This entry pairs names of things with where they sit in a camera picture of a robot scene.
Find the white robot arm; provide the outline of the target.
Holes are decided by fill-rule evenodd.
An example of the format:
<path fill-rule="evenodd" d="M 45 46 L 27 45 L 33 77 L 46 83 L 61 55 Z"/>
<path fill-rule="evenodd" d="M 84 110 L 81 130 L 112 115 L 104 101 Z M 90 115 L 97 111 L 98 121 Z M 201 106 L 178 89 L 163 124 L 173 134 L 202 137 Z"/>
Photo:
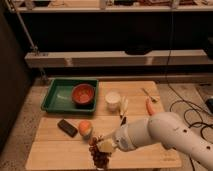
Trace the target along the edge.
<path fill-rule="evenodd" d="M 213 171 L 213 144 L 191 131 L 173 112 L 162 112 L 124 124 L 97 143 L 100 152 L 123 152 L 160 142 Z"/>

